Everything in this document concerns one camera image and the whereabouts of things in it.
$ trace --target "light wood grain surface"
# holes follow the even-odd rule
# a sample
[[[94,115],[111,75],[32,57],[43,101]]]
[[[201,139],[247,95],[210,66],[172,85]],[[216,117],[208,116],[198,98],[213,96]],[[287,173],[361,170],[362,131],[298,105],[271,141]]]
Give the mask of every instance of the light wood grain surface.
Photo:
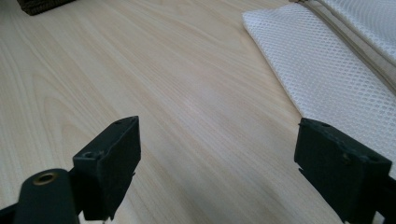
[[[286,0],[0,1],[0,206],[116,119],[142,161],[114,223],[341,223],[293,161],[296,108],[241,13]]]

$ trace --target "wooden table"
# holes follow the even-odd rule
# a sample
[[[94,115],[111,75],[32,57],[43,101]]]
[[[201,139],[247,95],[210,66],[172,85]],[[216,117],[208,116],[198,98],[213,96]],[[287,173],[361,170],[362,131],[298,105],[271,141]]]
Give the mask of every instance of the wooden table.
[[[341,223],[293,161],[301,115],[241,13],[286,0],[0,1],[0,207],[112,121],[142,161],[114,223]]]

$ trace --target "table surface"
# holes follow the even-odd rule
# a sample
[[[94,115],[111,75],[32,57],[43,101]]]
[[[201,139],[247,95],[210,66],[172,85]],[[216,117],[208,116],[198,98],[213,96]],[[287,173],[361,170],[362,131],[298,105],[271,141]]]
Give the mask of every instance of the table surface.
[[[0,206],[139,116],[142,161],[114,223],[341,223],[299,173],[301,115],[243,27],[286,0],[0,1]]]

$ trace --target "dark object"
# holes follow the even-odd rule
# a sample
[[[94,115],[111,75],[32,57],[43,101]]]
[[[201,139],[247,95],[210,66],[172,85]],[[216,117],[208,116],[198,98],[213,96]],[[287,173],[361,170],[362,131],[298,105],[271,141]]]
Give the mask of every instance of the dark object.
[[[329,124],[302,119],[294,160],[343,222],[396,223],[392,162]]]
[[[18,0],[21,9],[30,16],[51,10],[75,0]]]
[[[73,158],[75,167],[47,170],[23,183],[18,203],[0,211],[0,223],[79,223],[113,219],[140,161],[139,119],[108,126]]]

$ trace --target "folded fabric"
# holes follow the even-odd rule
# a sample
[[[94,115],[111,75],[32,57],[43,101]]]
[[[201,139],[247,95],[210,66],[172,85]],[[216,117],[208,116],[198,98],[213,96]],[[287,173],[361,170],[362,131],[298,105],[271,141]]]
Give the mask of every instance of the folded fabric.
[[[396,97],[321,19],[289,4],[246,12],[243,20],[303,117],[396,161]]]

